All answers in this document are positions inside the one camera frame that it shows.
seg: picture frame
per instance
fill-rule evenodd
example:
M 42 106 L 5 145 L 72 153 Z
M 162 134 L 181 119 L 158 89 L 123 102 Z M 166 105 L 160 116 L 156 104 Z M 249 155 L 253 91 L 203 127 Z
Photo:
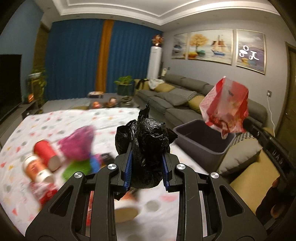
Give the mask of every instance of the picture frame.
M 172 59 L 186 59 L 188 33 L 174 35 Z
M 265 34 L 252 30 L 237 29 L 236 66 L 260 74 L 266 72 Z
M 232 65 L 233 29 L 201 30 L 190 33 L 187 59 Z

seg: ceiling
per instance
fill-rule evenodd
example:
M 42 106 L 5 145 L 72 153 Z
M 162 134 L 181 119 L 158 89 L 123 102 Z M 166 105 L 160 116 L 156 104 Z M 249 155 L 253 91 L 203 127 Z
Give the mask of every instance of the ceiling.
M 268 0 L 35 0 L 42 21 L 116 19 L 168 31 L 199 21 L 238 19 L 270 22 L 279 13 Z

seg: blue curtain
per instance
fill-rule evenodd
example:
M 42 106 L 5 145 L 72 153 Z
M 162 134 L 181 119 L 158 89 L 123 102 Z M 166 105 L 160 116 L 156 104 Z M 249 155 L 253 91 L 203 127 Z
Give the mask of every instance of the blue curtain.
M 45 68 L 48 100 L 85 98 L 94 91 L 103 19 L 54 22 Z
M 151 39 L 156 34 L 162 32 L 134 23 L 115 21 L 109 50 L 106 93 L 116 92 L 114 81 L 121 76 L 146 78 Z

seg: gray trash bin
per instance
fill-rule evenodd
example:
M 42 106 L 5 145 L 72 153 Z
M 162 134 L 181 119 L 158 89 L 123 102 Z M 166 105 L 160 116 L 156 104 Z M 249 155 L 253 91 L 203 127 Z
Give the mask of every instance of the gray trash bin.
M 218 169 L 235 139 L 233 133 L 222 139 L 221 133 L 208 127 L 204 120 L 177 126 L 174 132 L 178 134 L 176 144 L 208 173 Z

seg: black plastic bag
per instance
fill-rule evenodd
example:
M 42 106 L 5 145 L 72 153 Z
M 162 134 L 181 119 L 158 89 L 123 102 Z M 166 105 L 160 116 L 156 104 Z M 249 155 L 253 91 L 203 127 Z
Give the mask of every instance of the black plastic bag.
M 152 188 L 162 180 L 162 152 L 170 151 L 170 144 L 178 137 L 165 123 L 149 118 L 149 103 L 140 110 L 138 121 L 119 126 L 115 136 L 118 154 L 124 154 L 132 143 L 131 187 Z

